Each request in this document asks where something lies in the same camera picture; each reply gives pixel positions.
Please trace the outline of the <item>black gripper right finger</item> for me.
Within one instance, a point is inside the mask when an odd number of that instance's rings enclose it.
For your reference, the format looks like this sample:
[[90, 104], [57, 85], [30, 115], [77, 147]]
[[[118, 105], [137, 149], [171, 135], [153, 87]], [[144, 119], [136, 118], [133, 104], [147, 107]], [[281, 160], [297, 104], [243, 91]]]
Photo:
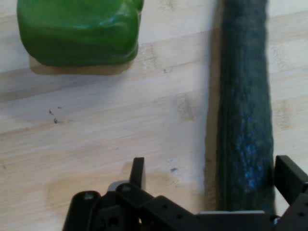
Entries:
[[308, 175], [286, 155], [275, 160], [274, 184], [289, 207], [276, 224], [277, 231], [308, 229]]

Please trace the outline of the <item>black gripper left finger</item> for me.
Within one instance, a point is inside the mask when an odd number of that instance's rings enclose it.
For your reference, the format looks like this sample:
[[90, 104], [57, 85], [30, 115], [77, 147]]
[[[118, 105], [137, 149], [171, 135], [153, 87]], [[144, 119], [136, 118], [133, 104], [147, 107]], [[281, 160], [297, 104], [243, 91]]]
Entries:
[[128, 182], [100, 195], [77, 193], [64, 222], [65, 231], [199, 231], [200, 219], [164, 196], [143, 189], [144, 158], [136, 157]]

